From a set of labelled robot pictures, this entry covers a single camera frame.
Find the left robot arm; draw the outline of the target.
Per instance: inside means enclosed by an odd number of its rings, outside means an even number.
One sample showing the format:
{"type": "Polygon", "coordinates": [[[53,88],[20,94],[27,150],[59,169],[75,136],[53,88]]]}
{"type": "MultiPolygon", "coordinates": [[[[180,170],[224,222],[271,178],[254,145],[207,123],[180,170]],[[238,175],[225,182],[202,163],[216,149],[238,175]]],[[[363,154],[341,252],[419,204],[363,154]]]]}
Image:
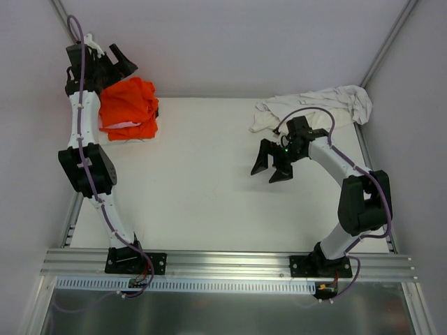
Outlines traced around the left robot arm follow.
{"type": "Polygon", "coordinates": [[[109,236],[109,264],[121,263],[130,273],[141,271],[145,256],[132,226],[120,217],[114,188],[116,169],[98,142],[98,114],[102,90],[137,70],[115,45],[109,56],[93,43],[78,42],[67,47],[70,61],[65,92],[71,104],[71,135],[65,150],[58,153],[72,187],[87,198],[98,212],[109,236]]]}

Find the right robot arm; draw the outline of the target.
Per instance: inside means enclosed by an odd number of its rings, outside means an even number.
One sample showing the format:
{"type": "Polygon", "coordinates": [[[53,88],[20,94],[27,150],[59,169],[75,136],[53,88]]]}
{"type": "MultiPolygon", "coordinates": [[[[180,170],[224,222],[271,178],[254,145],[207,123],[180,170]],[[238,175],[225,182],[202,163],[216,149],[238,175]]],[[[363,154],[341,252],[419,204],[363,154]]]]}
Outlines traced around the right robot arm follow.
{"type": "Polygon", "coordinates": [[[306,256],[289,258],[293,278],[350,278],[349,252],[361,239],[376,239],[390,233],[392,204],[389,176],[355,164],[333,143],[331,131],[313,129],[305,117],[286,123],[287,134],[278,142],[263,139],[251,174],[274,168],[271,184],[293,178],[294,162],[308,158],[318,163],[341,189],[337,217],[332,232],[306,256]]]}

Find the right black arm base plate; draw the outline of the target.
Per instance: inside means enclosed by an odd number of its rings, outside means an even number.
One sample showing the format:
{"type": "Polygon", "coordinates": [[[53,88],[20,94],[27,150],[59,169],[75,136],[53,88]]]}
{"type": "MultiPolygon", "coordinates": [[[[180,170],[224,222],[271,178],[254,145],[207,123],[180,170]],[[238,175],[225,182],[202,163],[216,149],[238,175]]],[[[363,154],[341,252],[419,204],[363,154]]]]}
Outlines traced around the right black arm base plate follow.
{"type": "Polygon", "coordinates": [[[351,278],[351,263],[347,257],[327,260],[318,255],[291,255],[289,267],[293,278],[351,278]]]}

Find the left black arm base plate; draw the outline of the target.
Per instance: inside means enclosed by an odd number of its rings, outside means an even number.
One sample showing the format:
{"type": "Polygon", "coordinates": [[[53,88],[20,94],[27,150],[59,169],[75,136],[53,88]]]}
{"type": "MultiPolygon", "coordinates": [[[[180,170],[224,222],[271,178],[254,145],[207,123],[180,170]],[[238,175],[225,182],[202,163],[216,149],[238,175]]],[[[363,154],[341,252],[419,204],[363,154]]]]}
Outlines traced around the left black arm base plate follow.
{"type": "Polygon", "coordinates": [[[109,248],[104,272],[107,274],[147,274],[164,275],[166,270],[166,253],[146,253],[151,260],[154,271],[151,270],[145,257],[128,247],[109,248]]]}

